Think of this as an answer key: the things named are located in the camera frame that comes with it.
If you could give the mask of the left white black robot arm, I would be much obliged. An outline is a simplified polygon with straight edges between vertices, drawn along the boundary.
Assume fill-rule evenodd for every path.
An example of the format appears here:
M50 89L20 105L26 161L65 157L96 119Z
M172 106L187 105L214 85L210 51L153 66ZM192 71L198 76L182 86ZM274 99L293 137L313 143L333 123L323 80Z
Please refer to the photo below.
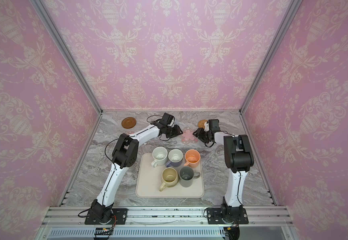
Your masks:
M168 113L164 113L160 119L150 122L148 127L136 133L121 134L109 158L112 163L111 170L102 190L90 208L83 211L87 212L87 215L78 216L85 219L86 225L116 224L116 213L112 210L115 196L127 170L137 160L139 146L162 135L170 140L182 134L183 131L175 123L175 117Z

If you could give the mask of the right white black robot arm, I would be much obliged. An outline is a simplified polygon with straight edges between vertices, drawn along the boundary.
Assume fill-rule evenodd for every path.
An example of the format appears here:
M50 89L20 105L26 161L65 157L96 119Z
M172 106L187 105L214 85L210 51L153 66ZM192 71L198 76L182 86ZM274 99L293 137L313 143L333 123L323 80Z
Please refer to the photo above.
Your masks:
M245 225L249 223L246 209L243 205L243 190L247 174L254 165L251 144L247 135L234 135L219 128L198 128L193 132L206 147L219 144L224 147L225 165L229 169L227 191L223 197L220 211L208 209L208 221L217 224L224 221L227 224Z

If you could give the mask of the brown wooden round coaster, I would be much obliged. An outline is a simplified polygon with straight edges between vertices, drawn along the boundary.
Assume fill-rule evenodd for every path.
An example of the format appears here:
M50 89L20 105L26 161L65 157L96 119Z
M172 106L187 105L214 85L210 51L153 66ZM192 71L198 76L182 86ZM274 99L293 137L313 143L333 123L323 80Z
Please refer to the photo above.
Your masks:
M121 126L125 129L131 129L136 125L137 121L133 117L126 117L122 120Z

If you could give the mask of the pink flower coaster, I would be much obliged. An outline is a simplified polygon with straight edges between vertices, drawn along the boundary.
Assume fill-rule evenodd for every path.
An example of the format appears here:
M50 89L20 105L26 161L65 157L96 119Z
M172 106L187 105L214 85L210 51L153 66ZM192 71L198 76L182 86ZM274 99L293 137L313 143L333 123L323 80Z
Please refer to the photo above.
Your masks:
M195 144L199 140L193 135L194 130L189 127L184 128L183 134L180 135L181 142L185 145Z

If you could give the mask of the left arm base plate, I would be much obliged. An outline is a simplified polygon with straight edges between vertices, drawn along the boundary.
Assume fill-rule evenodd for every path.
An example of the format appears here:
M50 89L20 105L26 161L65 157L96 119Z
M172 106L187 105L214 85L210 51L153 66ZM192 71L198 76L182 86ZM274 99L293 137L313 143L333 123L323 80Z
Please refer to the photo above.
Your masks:
M109 215L106 215L103 220L96 217L94 213L89 212L85 219L85 225L124 225L127 219L127 208L111 209Z

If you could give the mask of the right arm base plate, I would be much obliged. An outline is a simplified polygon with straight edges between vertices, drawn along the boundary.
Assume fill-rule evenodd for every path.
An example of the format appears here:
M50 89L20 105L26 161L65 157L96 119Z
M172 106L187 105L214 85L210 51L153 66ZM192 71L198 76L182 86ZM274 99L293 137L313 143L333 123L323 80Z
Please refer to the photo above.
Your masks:
M206 217L209 225L247 225L249 223L247 211L241 207L208 208Z

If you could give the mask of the tan rattan round coaster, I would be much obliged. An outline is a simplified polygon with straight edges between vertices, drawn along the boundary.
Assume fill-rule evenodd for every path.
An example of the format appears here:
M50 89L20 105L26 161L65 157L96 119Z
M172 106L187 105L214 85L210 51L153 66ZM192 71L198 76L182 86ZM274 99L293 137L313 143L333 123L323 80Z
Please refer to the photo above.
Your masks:
M198 128L205 128L205 124L208 122L208 120L200 120L198 122Z

